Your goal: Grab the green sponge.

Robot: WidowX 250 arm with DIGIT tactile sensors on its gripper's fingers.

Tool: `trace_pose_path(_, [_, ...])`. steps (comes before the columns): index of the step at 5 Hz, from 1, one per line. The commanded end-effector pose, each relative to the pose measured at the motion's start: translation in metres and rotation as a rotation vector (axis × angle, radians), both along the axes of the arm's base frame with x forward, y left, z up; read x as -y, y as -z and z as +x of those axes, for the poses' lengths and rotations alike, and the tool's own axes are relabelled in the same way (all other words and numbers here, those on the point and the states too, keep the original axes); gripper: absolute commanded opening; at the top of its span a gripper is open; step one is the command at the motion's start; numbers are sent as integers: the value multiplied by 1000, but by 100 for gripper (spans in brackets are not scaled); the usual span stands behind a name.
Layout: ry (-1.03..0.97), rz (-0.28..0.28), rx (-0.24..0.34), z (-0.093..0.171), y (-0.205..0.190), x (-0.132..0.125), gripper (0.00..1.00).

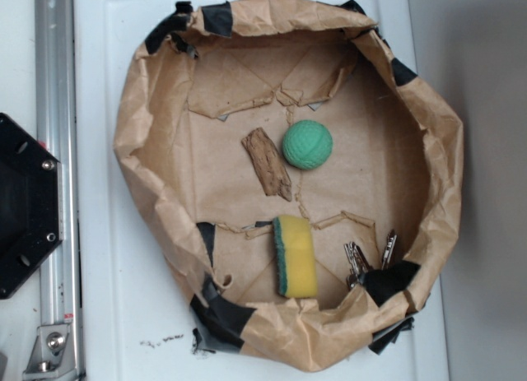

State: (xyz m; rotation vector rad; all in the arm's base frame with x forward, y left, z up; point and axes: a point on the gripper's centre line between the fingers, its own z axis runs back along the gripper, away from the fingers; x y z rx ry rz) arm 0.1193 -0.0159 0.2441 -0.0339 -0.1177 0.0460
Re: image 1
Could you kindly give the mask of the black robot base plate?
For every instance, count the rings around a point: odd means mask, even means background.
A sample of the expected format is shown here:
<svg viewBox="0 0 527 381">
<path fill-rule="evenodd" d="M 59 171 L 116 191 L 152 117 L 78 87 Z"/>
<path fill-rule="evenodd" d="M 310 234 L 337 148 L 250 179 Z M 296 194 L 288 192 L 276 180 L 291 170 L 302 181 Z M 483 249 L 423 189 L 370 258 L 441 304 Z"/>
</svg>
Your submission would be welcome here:
<svg viewBox="0 0 527 381">
<path fill-rule="evenodd" d="M 1 114 L 1 298 L 20 289 L 62 242 L 60 162 Z"/>
</svg>

